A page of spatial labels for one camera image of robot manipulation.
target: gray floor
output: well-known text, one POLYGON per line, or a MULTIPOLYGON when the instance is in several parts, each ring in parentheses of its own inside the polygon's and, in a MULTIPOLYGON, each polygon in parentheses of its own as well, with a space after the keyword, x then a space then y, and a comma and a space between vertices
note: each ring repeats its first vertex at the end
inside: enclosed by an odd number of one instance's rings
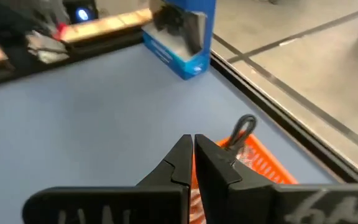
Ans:
MULTIPOLYGON (((353 0, 218 0, 214 31, 246 53, 357 11, 353 0)), ((213 49, 235 56, 216 40, 213 49)), ((233 65, 358 167, 358 17, 250 59, 272 76, 243 61, 233 65)))
POLYGON ((182 134, 217 141, 245 113, 299 182, 334 181, 217 71, 183 81, 143 45, 0 85, 0 223, 47 187, 135 185, 182 134))

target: blue cardboard box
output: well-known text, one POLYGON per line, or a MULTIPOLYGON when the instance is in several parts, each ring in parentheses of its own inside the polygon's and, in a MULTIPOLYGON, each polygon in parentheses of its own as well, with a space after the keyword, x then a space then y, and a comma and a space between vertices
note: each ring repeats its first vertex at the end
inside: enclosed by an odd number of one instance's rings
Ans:
POLYGON ((150 0, 153 21, 144 42, 161 61, 187 80, 209 67, 216 0, 150 0))

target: floor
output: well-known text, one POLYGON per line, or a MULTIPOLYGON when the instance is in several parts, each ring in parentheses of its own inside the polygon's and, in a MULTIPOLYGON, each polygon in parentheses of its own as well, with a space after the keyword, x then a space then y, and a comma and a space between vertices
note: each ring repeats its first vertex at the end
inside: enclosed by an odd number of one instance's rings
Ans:
POLYGON ((358 167, 358 1, 217 0, 213 50, 358 167))

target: blue surface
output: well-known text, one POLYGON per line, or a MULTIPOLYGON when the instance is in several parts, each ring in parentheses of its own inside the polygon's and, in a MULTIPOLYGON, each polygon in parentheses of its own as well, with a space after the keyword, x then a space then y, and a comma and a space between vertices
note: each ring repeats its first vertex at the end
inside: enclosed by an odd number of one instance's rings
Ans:
POLYGON ((143 45, 0 86, 0 223, 56 185, 135 185, 182 134, 230 135, 245 113, 302 183, 333 181, 217 71, 184 81, 143 45))

